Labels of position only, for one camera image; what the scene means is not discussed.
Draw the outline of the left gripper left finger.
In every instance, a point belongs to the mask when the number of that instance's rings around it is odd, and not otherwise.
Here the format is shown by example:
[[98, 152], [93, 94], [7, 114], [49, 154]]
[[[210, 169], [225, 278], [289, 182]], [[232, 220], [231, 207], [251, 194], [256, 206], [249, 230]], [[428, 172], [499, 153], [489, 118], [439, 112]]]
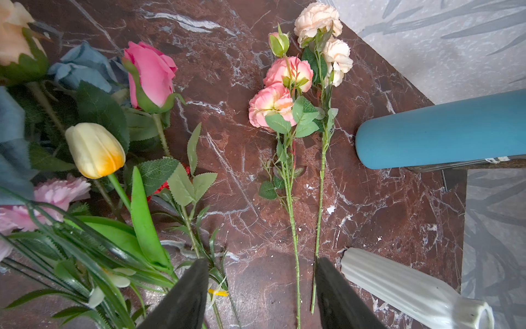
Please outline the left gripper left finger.
[[201, 328], [208, 295], [208, 262], [196, 260], [138, 329]]

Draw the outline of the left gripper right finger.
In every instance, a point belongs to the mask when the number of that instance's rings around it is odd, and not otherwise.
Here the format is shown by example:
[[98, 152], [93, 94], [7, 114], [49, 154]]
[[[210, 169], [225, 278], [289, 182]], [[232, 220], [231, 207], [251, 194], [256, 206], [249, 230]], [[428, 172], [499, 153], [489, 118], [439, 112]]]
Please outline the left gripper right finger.
[[316, 260], [315, 281], [323, 328], [385, 329], [329, 259]]

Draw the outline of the red carnation stem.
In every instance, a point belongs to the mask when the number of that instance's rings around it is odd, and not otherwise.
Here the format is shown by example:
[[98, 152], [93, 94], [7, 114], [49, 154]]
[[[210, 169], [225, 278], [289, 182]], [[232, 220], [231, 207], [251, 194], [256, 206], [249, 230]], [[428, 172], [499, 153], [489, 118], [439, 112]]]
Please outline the red carnation stem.
[[201, 222], [209, 213], [209, 208], [205, 207], [200, 210], [198, 203], [216, 182], [217, 174], [214, 172], [196, 173], [198, 164], [197, 145], [200, 136], [201, 124], [198, 124], [187, 143], [188, 165], [167, 156], [137, 164], [134, 167], [134, 172], [141, 175], [142, 185], [149, 200], [152, 197], [157, 197], [167, 203], [170, 212], [166, 212], [165, 215], [177, 219], [179, 226], [174, 226], [173, 229], [182, 231], [190, 238], [190, 253], [194, 254], [197, 259], [207, 260], [208, 275], [215, 282], [215, 285], [209, 287], [208, 295], [217, 326], [223, 327], [219, 308], [216, 305], [216, 300], [221, 297], [230, 301], [232, 312], [240, 326], [241, 321], [230, 296], [227, 274], [223, 264], [227, 251], [225, 248], [215, 247], [219, 229], [216, 229], [207, 241], [201, 238]]

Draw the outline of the small pink rose stem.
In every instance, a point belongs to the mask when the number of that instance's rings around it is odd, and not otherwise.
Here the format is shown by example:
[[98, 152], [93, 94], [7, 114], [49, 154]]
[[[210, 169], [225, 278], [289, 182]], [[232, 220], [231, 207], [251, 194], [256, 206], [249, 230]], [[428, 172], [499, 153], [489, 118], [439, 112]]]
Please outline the small pink rose stem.
[[284, 191], [277, 195], [288, 213], [295, 258], [296, 327], [301, 328], [301, 289], [298, 237], [294, 216], [293, 185], [298, 175], [295, 142], [318, 130], [315, 107], [303, 94], [313, 84], [314, 71], [307, 60], [289, 56], [289, 35], [280, 27], [269, 34], [268, 45], [276, 61], [263, 80], [264, 88], [249, 101], [249, 123], [275, 135], [276, 148], [264, 168], [271, 175], [274, 189]]

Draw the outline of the small peach rose stem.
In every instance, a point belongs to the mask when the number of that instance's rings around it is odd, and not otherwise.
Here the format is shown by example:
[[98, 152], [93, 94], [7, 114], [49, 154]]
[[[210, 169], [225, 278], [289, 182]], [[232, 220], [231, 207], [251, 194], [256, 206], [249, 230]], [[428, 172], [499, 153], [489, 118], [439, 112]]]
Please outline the small peach rose stem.
[[316, 223], [315, 259], [319, 258], [327, 151], [334, 134], [338, 110], [331, 106], [333, 89], [340, 86], [345, 74], [353, 67], [350, 47], [338, 37], [343, 24], [333, 6], [320, 2], [303, 9], [295, 21], [294, 32], [303, 53], [303, 60], [314, 65], [312, 86], [318, 100], [319, 116], [315, 123], [321, 133], [321, 168], [319, 183], [319, 210]]

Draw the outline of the white ribbed vase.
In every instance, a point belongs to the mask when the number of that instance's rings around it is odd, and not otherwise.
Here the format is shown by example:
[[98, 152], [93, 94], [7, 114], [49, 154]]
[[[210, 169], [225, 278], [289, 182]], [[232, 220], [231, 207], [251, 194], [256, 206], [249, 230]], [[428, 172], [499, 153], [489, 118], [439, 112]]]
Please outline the white ribbed vase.
[[462, 297], [446, 282], [363, 249], [341, 260], [348, 281], [429, 328], [494, 328], [485, 301]]

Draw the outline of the teal ceramic vase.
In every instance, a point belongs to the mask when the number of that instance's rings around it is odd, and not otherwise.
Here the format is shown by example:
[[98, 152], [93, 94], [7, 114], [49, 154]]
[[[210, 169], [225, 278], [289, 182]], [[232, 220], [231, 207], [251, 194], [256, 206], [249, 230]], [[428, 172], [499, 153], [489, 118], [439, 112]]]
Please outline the teal ceramic vase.
[[369, 169], [525, 154], [525, 91], [478, 97], [364, 122], [356, 152]]

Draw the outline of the yellow tulip stem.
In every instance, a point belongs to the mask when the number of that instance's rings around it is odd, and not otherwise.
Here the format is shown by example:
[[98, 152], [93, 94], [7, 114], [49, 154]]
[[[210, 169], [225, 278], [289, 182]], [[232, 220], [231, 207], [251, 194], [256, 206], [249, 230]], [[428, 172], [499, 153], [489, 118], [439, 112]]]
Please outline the yellow tulip stem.
[[171, 259], [158, 238], [148, 206], [142, 175], [137, 167], [132, 171], [132, 190], [129, 197], [115, 173], [125, 164], [125, 151], [119, 141], [104, 126], [79, 123], [65, 132], [69, 151], [79, 172], [90, 179], [107, 177], [124, 206], [130, 212], [138, 245], [145, 258], [170, 274]]

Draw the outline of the magenta rose bud stem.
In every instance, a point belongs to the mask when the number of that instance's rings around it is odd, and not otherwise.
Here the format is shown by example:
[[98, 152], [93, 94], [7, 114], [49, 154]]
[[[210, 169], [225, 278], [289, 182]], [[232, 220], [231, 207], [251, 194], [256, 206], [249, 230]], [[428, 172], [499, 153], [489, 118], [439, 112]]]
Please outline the magenta rose bud stem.
[[163, 120], [169, 117], [177, 100], [184, 102], [173, 86], [177, 65], [171, 57], [144, 42], [128, 42], [122, 64], [128, 73], [132, 107], [153, 117], [164, 154], [170, 156]]

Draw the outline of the blue hydrangea flower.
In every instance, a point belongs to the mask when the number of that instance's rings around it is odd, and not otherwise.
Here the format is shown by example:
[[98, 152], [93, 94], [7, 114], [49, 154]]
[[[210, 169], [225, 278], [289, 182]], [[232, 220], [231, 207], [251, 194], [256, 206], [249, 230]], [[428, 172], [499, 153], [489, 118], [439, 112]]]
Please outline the blue hydrangea flower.
[[81, 176], [66, 133], [82, 123], [104, 127], [130, 146], [123, 106], [129, 92], [118, 58], [83, 42], [51, 64], [36, 41], [1, 66], [1, 205], [36, 200], [38, 184]]

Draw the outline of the peach rose on hydrangea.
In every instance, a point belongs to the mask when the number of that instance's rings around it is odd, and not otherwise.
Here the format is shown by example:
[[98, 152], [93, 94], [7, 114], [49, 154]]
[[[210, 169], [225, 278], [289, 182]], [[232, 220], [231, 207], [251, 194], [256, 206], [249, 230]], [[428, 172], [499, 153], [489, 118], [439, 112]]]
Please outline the peach rose on hydrangea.
[[1, 2], [1, 85], [34, 82], [47, 74], [49, 60], [34, 32], [31, 14], [22, 4]]

